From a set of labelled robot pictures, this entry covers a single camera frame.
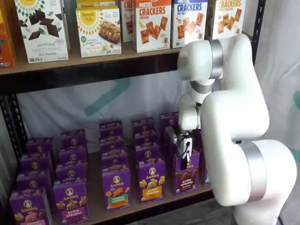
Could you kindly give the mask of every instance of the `sweet thins box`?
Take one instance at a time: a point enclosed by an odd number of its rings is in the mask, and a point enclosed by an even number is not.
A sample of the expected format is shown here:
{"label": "sweet thins box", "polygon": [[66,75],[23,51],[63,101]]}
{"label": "sweet thins box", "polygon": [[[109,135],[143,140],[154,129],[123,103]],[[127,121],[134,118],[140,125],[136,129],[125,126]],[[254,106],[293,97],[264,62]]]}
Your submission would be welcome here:
{"label": "sweet thins box", "polygon": [[131,206],[130,170],[128,163],[102,163],[102,183],[106,212]]}
{"label": "sweet thins box", "polygon": [[79,224],[90,218],[85,182],[68,179],[57,181],[53,186],[60,224]]}
{"label": "sweet thins box", "polygon": [[209,0],[205,36],[222,39],[242,33],[245,7],[246,0]]}
{"label": "sweet thins box", "polygon": [[190,163],[186,169],[182,168],[182,158],[173,157],[172,165],[172,183],[174,195],[181,195],[187,192],[195,191],[198,186],[200,152],[192,150]]}
{"label": "sweet thins box", "polygon": [[29,63],[68,60],[60,0],[15,0]]}
{"label": "sweet thins box", "polygon": [[16,225],[52,225],[45,189],[15,190],[9,199]]}
{"label": "sweet thins box", "polygon": [[204,39],[208,0],[174,0],[172,5],[172,48]]}
{"label": "sweet thins box", "polygon": [[171,0],[132,0],[137,53],[170,48]]}
{"label": "sweet thins box", "polygon": [[60,150],[59,158],[60,163],[67,163],[69,161],[81,161],[86,163],[88,161],[86,149],[82,146]]}
{"label": "sweet thins box", "polygon": [[162,200],[165,195],[165,162],[162,156],[139,162],[140,203]]}
{"label": "sweet thins box", "polygon": [[74,146],[84,146],[87,149],[87,141],[85,137],[85,130],[75,130],[61,134],[61,145],[63,149]]}

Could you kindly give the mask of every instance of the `chocolate image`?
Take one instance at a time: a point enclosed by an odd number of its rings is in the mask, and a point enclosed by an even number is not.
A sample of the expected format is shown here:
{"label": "chocolate image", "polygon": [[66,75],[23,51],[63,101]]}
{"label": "chocolate image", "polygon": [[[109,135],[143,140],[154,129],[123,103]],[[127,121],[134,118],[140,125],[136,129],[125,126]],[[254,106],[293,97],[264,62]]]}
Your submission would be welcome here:
{"label": "chocolate image", "polygon": [[39,25],[49,25],[54,21],[54,19],[42,19],[42,21],[39,23]]}
{"label": "chocolate image", "polygon": [[33,32],[31,35],[30,35],[30,37],[29,37],[29,41],[30,40],[34,40],[34,39],[37,39],[39,36],[41,35],[41,33],[40,32],[38,32],[38,31],[35,31],[35,32]]}
{"label": "chocolate image", "polygon": [[58,34],[57,27],[55,25],[52,25],[52,24],[47,25],[47,30],[48,30],[48,34],[55,36],[57,38],[60,37]]}

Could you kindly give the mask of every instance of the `bunny logo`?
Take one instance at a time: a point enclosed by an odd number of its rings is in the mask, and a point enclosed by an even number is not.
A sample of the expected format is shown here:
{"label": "bunny logo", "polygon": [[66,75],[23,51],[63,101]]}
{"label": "bunny logo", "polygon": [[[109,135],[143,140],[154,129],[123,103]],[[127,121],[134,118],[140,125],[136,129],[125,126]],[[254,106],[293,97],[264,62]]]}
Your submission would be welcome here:
{"label": "bunny logo", "polygon": [[155,172],[156,172],[156,169],[155,169],[154,167],[151,167],[151,168],[149,169],[149,174],[150,174],[150,175],[154,175]]}
{"label": "bunny logo", "polygon": [[70,155],[70,161],[76,161],[77,156],[75,154]]}
{"label": "bunny logo", "polygon": [[23,205],[24,205],[25,208],[31,208],[31,207],[32,207],[32,201],[30,201],[30,200],[25,200],[25,201],[23,202]]}
{"label": "bunny logo", "polygon": [[72,188],[69,187],[69,188],[66,189],[67,196],[72,196],[73,193],[74,193],[74,190]]}
{"label": "bunny logo", "polygon": [[119,176],[115,176],[115,177],[113,178],[113,182],[114,182],[115,184],[118,184],[118,183],[120,182],[120,177],[119,177]]}
{"label": "bunny logo", "polygon": [[76,146],[77,145],[77,139],[73,138],[71,140],[71,145]]}

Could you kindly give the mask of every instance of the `cardboard box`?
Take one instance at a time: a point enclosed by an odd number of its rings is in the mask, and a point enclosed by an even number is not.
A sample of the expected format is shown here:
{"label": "cardboard box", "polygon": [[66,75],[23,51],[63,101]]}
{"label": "cardboard box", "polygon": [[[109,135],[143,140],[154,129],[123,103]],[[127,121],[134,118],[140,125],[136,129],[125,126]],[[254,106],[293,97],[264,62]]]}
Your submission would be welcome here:
{"label": "cardboard box", "polygon": [[79,224],[89,220],[88,195],[85,182],[74,178],[57,181],[53,186],[60,224]]}
{"label": "cardboard box", "polygon": [[242,33],[246,0],[209,0],[207,39],[229,38]]}
{"label": "cardboard box", "polygon": [[190,163],[181,167],[181,157],[173,156],[172,184],[174,195],[195,191],[198,186],[200,152],[193,148]]}
{"label": "cardboard box", "polygon": [[121,54],[117,6],[77,8],[76,15],[81,57]]}
{"label": "cardboard box", "polygon": [[208,0],[174,0],[172,5],[172,48],[204,40]]}
{"label": "cardboard box", "polygon": [[165,196],[165,162],[162,156],[139,161],[140,204],[162,200]]}
{"label": "cardboard box", "polygon": [[130,170],[128,163],[102,164],[102,183],[106,212],[131,206]]}
{"label": "cardboard box", "polygon": [[16,225],[52,225],[49,202],[43,187],[15,190],[9,199]]}
{"label": "cardboard box", "polygon": [[60,0],[15,0],[29,63],[68,60]]}
{"label": "cardboard box", "polygon": [[170,48],[171,0],[132,0],[137,53]]}

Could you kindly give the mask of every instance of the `purple box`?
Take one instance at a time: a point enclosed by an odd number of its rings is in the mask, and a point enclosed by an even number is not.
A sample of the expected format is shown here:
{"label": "purple box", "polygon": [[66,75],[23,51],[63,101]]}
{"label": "purple box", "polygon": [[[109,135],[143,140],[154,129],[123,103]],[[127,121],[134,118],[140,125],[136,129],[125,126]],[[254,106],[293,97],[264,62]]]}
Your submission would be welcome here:
{"label": "purple box", "polygon": [[45,189],[13,191],[9,199],[16,225],[52,225]]}
{"label": "purple box", "polygon": [[101,139],[112,136],[123,136],[122,121],[112,121],[109,123],[100,124]]}
{"label": "purple box", "polygon": [[70,161],[64,164],[58,164],[56,167],[57,180],[62,181],[66,178],[76,178],[77,180],[87,179],[87,163],[81,161]]}
{"label": "purple box", "polygon": [[135,120],[132,122],[132,126],[133,134],[155,129],[154,119],[152,117]]}
{"label": "purple box", "polygon": [[22,155],[20,165],[23,171],[32,171],[40,169],[49,169],[52,180],[55,178],[50,153],[45,152],[42,154],[34,153],[31,155]]}
{"label": "purple box", "polygon": [[60,224],[73,225],[88,221],[90,218],[88,195],[85,182],[69,178],[56,181],[53,193]]}
{"label": "purple box", "polygon": [[86,148],[82,146],[69,147],[67,149],[60,150],[59,158],[61,164],[67,163],[69,161],[81,161],[85,163],[88,161]]}
{"label": "purple box", "polygon": [[87,141],[85,137],[85,130],[75,130],[61,134],[61,146],[67,149],[72,146],[84,146],[87,149]]}
{"label": "purple box", "polygon": [[162,200],[165,195],[165,162],[161,157],[139,162],[140,204]]}
{"label": "purple box", "polygon": [[176,155],[173,156],[172,183],[174,195],[181,195],[197,189],[199,159],[200,152],[197,149],[193,149],[190,163],[187,165],[185,170],[182,170],[180,165],[183,159]]}
{"label": "purple box", "polygon": [[55,165],[58,162],[57,152],[53,144],[53,138],[31,138],[26,143],[27,154],[50,152]]}
{"label": "purple box", "polygon": [[131,206],[130,170],[128,163],[102,164],[102,183],[106,212]]}
{"label": "purple box", "polygon": [[113,136],[100,139],[100,150],[109,151],[112,149],[125,148],[124,139],[122,136]]}
{"label": "purple box", "polygon": [[52,183],[49,169],[40,171],[20,172],[17,177],[18,189],[45,187],[46,191],[51,191]]}

